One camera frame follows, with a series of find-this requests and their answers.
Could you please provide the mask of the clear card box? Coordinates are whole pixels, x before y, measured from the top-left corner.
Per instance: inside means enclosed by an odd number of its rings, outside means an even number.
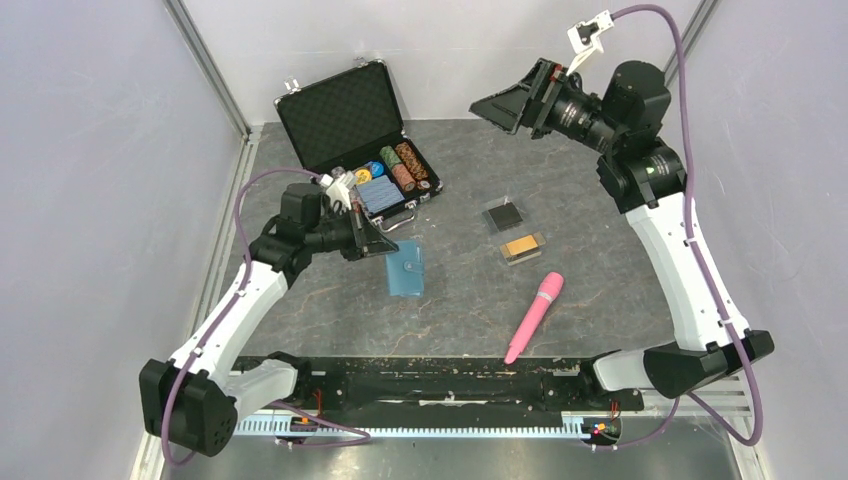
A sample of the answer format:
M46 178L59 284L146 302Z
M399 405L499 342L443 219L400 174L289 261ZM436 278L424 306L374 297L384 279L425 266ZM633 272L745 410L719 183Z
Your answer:
M487 214L487 211L491 208L496 207L496 206L503 205L506 202L512 202L516 205L516 207L518 208L518 210L521 213L521 216L523 217L523 222L520 223L519 225L509 229L509 230L506 230L506 231L503 231L503 232L498 232L494 229L494 227L491 223L491 220L489 218L489 215ZM537 225L537 222L536 222L536 215L531 213L530 209L528 208L528 204L527 204L527 202L524 198L508 196L508 195L504 195L504 196L495 198L494 200L489 201L488 203L486 203L482 207L481 218L483 219L484 223L486 224L489 237L490 237L491 241L493 242L495 250L502 257L502 259L503 259L503 261L506 265L515 266L515 265L518 265L520 263L524 263L524 262L527 262L531 259L539 257L541 255L542 249L543 249L544 245L546 244L546 240L545 240L545 237L542 234L541 230L538 228L538 225ZM539 239L544 239L544 241L545 241L545 243L541 246L539 253L536 256L533 256L533 257L530 257L530 258L524 258L524 259L519 260L517 262L506 261L504 256L501 254L500 246L507 243L507 242L515 240L517 238L523 237L525 235L531 235L531 234L535 234L539 237Z

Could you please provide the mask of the blue leather card holder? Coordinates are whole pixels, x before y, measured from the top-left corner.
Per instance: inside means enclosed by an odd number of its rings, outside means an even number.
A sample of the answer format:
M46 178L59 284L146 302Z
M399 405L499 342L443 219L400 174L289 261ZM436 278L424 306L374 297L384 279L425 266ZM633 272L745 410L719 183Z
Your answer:
M397 242L398 250L385 256L390 296L421 297L425 266L421 246L415 240Z

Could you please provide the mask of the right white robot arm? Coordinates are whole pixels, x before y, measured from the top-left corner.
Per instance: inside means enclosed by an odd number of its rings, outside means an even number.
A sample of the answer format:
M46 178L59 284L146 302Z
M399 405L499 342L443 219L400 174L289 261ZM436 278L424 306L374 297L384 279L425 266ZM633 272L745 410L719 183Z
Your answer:
M507 133L527 128L537 139L557 132L596 151L600 183L645 248L668 302L670 343L582 362L577 392L591 408L626 389L674 399L775 349L769 332L749 326L720 278L703 274L712 259L685 197L684 163L660 135L670 103L664 73L650 63L620 64L597 95L583 90L578 74L540 59L518 83L469 108Z

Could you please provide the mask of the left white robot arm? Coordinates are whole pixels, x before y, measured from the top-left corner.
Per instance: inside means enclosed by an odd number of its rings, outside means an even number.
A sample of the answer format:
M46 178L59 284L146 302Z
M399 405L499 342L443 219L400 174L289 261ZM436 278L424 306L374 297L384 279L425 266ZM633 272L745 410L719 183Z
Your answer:
M315 183L286 187L280 209L250 242L234 283L199 329L166 361L139 374L143 424L191 453L217 455L246 417L277 401L306 405L314 394L311 364L282 352L234 376L231 371L261 320L318 253L348 261L399 251L358 207L336 210Z

